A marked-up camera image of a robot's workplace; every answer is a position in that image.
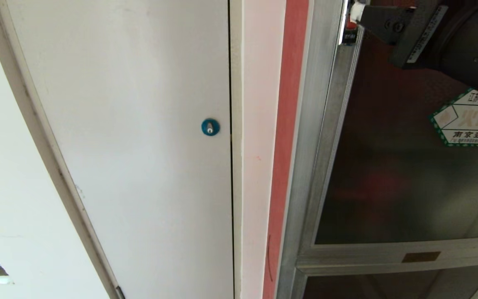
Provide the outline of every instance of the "door frame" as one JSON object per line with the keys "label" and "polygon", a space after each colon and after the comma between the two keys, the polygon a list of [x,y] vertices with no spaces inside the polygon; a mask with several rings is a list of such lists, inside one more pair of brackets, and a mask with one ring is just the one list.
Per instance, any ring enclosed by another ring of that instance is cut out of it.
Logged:
{"label": "door frame", "polygon": [[[378,274],[478,265],[478,238],[379,244],[315,244],[363,39],[339,46],[347,0],[309,2],[290,190],[285,207],[276,298],[301,299],[308,276]],[[433,262],[402,263],[436,252]],[[473,296],[478,299],[478,291]]]}

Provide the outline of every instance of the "white door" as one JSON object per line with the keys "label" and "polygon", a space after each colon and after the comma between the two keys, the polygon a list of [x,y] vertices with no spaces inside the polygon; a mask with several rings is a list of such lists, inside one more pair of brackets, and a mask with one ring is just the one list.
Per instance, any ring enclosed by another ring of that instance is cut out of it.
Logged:
{"label": "white door", "polygon": [[232,298],[227,1],[7,3],[125,296]]}

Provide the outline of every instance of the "white wall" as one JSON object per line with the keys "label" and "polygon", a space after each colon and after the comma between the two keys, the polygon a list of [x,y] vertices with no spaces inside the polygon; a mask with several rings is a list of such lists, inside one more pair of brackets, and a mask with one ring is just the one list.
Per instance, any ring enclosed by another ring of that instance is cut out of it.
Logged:
{"label": "white wall", "polygon": [[0,64],[0,299],[105,299]]}
{"label": "white wall", "polygon": [[263,291],[285,5],[243,0],[242,299]]}

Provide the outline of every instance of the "glass panel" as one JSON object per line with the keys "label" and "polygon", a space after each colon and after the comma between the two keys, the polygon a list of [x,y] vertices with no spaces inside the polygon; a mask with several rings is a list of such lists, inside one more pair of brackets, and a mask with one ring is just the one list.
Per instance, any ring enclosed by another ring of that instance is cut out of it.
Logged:
{"label": "glass panel", "polygon": [[428,118],[467,86],[389,54],[366,34],[316,243],[478,237],[478,147],[446,147]]}
{"label": "glass panel", "polygon": [[470,299],[478,265],[453,269],[309,277],[303,299]]}

